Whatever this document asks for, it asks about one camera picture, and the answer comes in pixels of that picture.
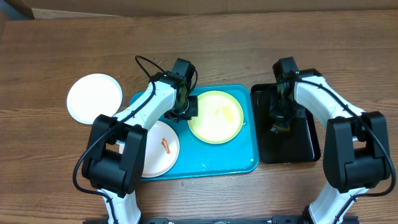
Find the green yellow sponge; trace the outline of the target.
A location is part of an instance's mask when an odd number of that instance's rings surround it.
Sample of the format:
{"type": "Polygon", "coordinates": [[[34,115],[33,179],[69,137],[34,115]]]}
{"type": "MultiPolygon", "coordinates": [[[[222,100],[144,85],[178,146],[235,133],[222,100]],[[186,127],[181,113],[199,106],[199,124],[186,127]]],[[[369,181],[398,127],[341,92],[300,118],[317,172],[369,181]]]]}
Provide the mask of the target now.
{"type": "Polygon", "coordinates": [[[272,127],[278,132],[290,132],[291,127],[288,121],[275,122],[272,127]]]}

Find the yellow-green plate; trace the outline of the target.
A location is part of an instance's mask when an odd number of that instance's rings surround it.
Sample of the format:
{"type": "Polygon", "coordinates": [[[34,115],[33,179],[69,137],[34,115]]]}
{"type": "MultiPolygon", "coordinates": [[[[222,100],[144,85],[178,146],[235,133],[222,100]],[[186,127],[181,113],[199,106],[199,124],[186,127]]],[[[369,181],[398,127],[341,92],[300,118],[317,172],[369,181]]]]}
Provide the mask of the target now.
{"type": "Polygon", "coordinates": [[[188,127],[203,142],[223,144],[238,135],[243,123],[243,108],[237,99],[211,90],[198,95],[198,116],[188,121],[188,127]]]}

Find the white plate with ketchup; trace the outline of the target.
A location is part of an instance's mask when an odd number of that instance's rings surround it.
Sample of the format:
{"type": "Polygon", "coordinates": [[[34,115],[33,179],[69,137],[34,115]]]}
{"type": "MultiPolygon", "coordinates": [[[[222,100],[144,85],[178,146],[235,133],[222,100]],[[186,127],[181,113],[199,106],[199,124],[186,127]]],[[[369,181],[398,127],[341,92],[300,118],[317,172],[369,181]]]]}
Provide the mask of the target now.
{"type": "Polygon", "coordinates": [[[176,132],[157,121],[148,132],[142,177],[153,178],[168,172],[176,163],[180,142],[176,132]]]}

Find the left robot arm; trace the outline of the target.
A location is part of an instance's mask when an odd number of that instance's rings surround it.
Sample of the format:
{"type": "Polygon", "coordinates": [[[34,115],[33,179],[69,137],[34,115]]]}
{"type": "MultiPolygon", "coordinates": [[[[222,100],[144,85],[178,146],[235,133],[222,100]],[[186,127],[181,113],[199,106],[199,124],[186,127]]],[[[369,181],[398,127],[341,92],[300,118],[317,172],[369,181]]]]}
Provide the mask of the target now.
{"type": "Polygon", "coordinates": [[[87,149],[73,175],[80,171],[93,187],[88,190],[76,184],[79,191],[102,196],[109,223],[139,223],[135,189],[144,170],[148,132],[161,116],[175,122],[197,116],[197,97],[191,94],[197,80],[197,72],[159,72],[124,111],[94,120],[87,149]]]}

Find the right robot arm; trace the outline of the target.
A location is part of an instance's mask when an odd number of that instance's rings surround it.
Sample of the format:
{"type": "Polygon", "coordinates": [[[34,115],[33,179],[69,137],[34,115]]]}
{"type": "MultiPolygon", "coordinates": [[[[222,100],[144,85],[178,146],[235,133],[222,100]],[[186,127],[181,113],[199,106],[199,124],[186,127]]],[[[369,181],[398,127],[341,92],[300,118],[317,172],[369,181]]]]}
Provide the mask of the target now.
{"type": "Polygon", "coordinates": [[[275,68],[273,72],[277,87],[274,119],[285,123],[296,106],[303,106],[326,129],[326,184],[305,211],[307,222],[342,223],[358,198],[391,193],[397,176],[385,117],[349,103],[315,69],[275,68]]]}

